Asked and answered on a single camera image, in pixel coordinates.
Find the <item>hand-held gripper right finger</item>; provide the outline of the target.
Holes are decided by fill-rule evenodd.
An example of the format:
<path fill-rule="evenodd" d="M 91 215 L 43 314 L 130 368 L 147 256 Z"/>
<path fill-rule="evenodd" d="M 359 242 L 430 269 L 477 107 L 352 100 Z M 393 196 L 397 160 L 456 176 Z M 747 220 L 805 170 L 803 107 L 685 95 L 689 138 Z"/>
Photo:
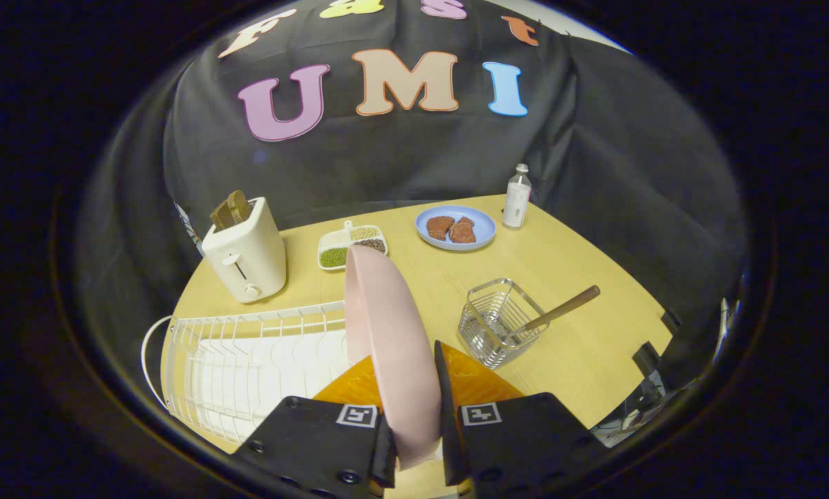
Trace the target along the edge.
<path fill-rule="evenodd" d="M 462 498 L 557 498 L 606 454 L 550 392 L 526 395 L 435 342 L 446 485 Z"/>

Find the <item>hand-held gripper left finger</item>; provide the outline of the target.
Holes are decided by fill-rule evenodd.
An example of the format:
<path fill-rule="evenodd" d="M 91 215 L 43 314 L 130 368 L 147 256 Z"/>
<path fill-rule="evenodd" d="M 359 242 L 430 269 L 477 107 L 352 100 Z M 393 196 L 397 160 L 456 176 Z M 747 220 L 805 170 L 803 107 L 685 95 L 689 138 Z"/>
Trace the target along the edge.
<path fill-rule="evenodd" d="M 371 358 L 313 398 L 282 399 L 234 458 L 317 498 L 383 498 L 396 485 L 396 445 Z"/>

